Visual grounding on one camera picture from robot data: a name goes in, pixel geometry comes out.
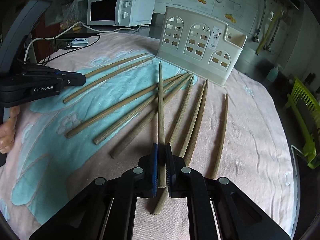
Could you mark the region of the person's left hand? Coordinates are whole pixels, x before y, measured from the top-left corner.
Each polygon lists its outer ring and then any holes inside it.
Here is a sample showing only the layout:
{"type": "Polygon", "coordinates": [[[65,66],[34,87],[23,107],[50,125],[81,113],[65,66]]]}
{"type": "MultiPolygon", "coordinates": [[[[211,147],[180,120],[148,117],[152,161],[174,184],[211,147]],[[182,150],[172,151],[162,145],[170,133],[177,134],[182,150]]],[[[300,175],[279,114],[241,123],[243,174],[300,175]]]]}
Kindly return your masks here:
{"type": "Polygon", "coordinates": [[[1,147],[1,154],[9,153],[12,149],[14,141],[15,141],[15,134],[16,134],[16,122],[18,115],[20,113],[20,106],[15,106],[10,109],[10,117],[9,119],[1,124],[0,129],[0,147],[1,147]]]}

